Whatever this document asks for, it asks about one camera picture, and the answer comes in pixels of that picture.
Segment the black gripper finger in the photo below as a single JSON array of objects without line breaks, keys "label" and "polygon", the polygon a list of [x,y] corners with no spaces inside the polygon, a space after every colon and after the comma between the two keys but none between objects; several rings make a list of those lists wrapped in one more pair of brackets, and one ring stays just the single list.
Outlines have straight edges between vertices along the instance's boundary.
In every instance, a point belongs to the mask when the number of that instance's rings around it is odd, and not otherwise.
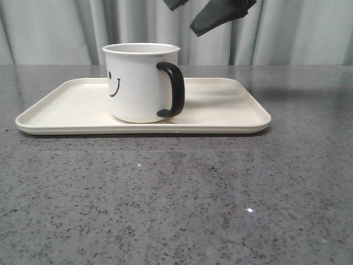
[{"label": "black gripper finger", "polygon": [[204,6],[191,23],[196,36],[202,36],[210,30],[229,21],[243,18],[256,0],[211,0]]},{"label": "black gripper finger", "polygon": [[188,2],[188,0],[163,0],[163,2],[167,5],[167,7],[171,11],[174,11],[178,7],[185,5]]}]

